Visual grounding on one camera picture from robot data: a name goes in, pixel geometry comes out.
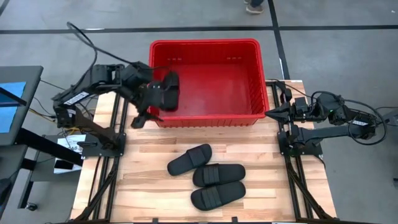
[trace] wooden plank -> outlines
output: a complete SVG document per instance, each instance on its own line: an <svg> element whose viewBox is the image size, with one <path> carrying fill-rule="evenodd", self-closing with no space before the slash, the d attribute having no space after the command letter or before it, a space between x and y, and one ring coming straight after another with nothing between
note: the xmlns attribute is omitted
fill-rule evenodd
<svg viewBox="0 0 398 224"><path fill-rule="evenodd" d="M291 85L304 91L302 82L291 82ZM267 92L273 108L271 89ZM292 93L294 97L301 96L295 90ZM100 96L96 123L109 126L113 100L112 93ZM149 222L152 218L159 218L161 222L230 222L234 216L241 222L294 220L284 159L276 141L278 125L274 120L265 118L250 127L233 128L162 129L147 122L143 129L135 130L130 128L135 115L135 108L130 105L126 122L127 146L119 166L112 222ZM312 123L298 125L313 128ZM246 196L210 212L201 212L191 204L190 194L197 189L192 184L193 171L172 177L166 168L172 159L203 143L212 146L210 164L239 163L246 168L243 180ZM335 216L322 163L313 156L303 156L302 160L309 191L326 212ZM95 164L96 158L87 159L83 164L72 218L87 204ZM302 198L300 208L304 216Z"/></svg>

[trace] concrete floor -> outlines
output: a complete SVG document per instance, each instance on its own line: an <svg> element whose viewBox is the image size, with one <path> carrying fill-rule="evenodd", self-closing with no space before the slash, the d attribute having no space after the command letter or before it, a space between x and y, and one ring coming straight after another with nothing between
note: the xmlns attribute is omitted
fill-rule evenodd
<svg viewBox="0 0 398 224"><path fill-rule="evenodd" d="M274 4L280 26L398 24L395 0L277 0ZM0 16L0 30L66 29L66 21L81 28L272 25L269 11L247 15L242 0L10 0ZM326 90L373 107L398 105L398 30L282 31L281 36L291 79L304 80L307 93ZM266 77L282 78L273 31L90 34L96 45L143 62L147 62L154 40L242 37L260 42ZM69 34L0 34L0 49L1 66L42 65L42 79L65 88L81 77L92 60L92 50ZM97 63L118 62L99 55ZM54 87L40 83L35 96L50 111L50 97L56 93ZM32 108L42 112L36 101ZM28 114L24 127L37 134L59 132L52 123L33 114ZM398 177L394 140L398 133L394 127L389 130L388 138L377 146L361 146L349 138L323 141L326 171L341 219L398 220L398 190L392 183L392 178ZM16 209L26 176L26 171L20 171L0 223L65 221L78 174L64 182L35 184L29 199L39 205L35 212Z"/></svg>

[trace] mounting plate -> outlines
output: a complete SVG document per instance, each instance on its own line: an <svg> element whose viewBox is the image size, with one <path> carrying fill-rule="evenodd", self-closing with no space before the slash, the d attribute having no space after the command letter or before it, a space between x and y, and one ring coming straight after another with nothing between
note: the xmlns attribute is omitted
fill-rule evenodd
<svg viewBox="0 0 398 224"><path fill-rule="evenodd" d="M106 156L106 157L120 157L124 154L124 148L126 145L126 133L121 133L119 137L119 149L116 150L109 150L109 149L102 149L102 144L98 140L98 138L87 134L85 142L95 142L96 146L85 146L83 147L83 152L81 156L83 159L87 157L98 157L98 156Z"/></svg>
<svg viewBox="0 0 398 224"><path fill-rule="evenodd" d="M296 147L293 147L288 144L287 133L285 131L278 132L277 138L279 150L282 155L288 153L292 157L298 155L313 155L319 157L323 154L319 140L309 141L305 146L296 144Z"/></svg>

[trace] plastic crate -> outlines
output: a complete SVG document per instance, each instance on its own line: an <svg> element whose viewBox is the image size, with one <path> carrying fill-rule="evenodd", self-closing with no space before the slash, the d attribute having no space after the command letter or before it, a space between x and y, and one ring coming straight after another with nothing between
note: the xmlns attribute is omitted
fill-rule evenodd
<svg viewBox="0 0 398 224"><path fill-rule="evenodd" d="M158 40L149 65L180 77L176 111L149 108L160 127L248 126L269 109L261 48L254 39ZM154 71L162 80L167 69Z"/></svg>

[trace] person's foot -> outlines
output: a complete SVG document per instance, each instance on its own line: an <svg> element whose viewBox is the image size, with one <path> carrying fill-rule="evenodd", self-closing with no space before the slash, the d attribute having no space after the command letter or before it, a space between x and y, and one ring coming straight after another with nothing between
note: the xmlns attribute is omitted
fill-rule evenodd
<svg viewBox="0 0 398 224"><path fill-rule="evenodd" d="M264 12L262 6L252 7L251 5L246 6L246 11L250 14L258 15Z"/></svg>

